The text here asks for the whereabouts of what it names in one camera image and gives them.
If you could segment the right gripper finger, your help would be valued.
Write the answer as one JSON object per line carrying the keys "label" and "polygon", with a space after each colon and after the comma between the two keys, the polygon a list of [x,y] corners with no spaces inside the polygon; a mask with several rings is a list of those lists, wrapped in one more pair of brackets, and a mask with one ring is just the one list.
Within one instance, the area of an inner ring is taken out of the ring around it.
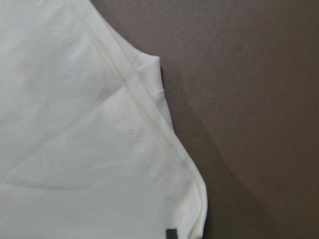
{"label": "right gripper finger", "polygon": [[166,239],[178,239],[177,229],[167,229],[165,231]]}

